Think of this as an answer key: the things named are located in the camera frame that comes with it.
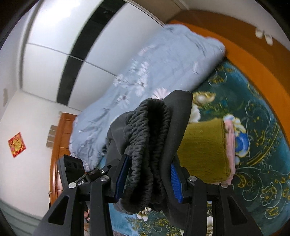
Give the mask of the person's hand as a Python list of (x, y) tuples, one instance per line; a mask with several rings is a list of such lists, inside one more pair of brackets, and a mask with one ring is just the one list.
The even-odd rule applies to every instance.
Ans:
[(89, 209), (84, 212), (84, 219), (87, 223), (90, 222), (90, 210)]

